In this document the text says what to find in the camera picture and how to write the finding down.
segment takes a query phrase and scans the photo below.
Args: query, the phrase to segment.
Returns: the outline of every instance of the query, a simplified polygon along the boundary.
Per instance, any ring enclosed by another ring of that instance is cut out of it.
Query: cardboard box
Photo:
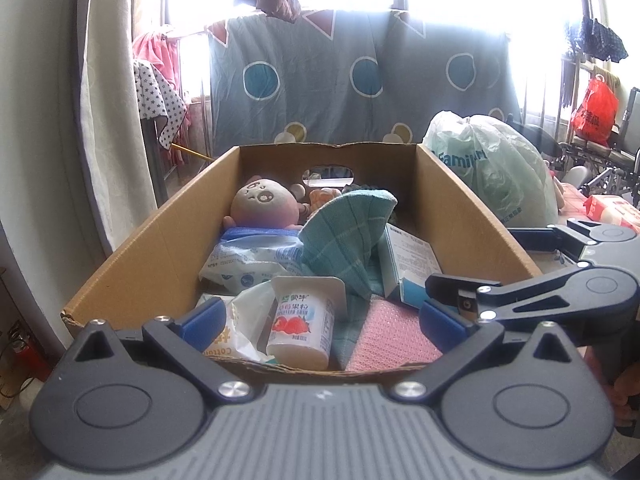
[[[134,232],[62,311],[72,335],[89,320],[137,328],[161,314],[179,317],[202,292],[198,272],[220,236],[236,191],[252,175],[286,187],[305,170],[350,168],[356,184],[398,199],[398,225],[428,241],[442,272],[513,283],[539,269],[462,181],[420,144],[343,146],[270,144],[235,147],[212,163]],[[379,373],[306,372],[233,358],[218,362],[248,382],[391,383],[415,367]]]

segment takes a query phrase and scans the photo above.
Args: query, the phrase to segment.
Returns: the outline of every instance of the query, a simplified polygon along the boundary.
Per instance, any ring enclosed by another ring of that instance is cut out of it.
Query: red plastic bag
[[[617,111],[618,98],[598,74],[589,81],[582,104],[571,116],[571,126],[583,139],[606,146]]]

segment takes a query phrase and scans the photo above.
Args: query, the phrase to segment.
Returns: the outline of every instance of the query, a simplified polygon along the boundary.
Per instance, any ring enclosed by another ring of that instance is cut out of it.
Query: teal towel
[[[367,265],[398,201],[384,190],[363,189],[324,204],[300,231],[302,261],[316,276],[336,276],[348,292],[368,300]]]
[[[347,319],[335,321],[331,345],[342,368],[362,330],[371,293],[382,294],[380,264],[371,255],[396,203],[388,191],[351,191],[322,206],[300,231],[302,262],[316,276],[337,276],[347,289]]]

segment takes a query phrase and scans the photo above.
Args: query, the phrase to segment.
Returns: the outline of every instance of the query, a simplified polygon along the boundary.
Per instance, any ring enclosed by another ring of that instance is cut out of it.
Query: yellow pole
[[[213,162],[215,160],[214,158],[211,158],[210,156],[203,155],[202,153],[194,152],[193,150],[190,150],[189,148],[185,148],[184,146],[181,146],[180,144],[171,143],[171,146],[172,146],[172,148],[175,148],[176,150],[180,150],[181,152],[189,153],[189,155],[197,156],[198,158],[201,158],[202,160],[208,160],[209,162]]]

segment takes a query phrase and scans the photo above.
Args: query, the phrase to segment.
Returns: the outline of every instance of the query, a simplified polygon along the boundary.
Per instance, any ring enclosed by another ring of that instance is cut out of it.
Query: familymart bag
[[[422,143],[507,227],[558,222],[551,175],[533,145],[492,117],[437,114]]]

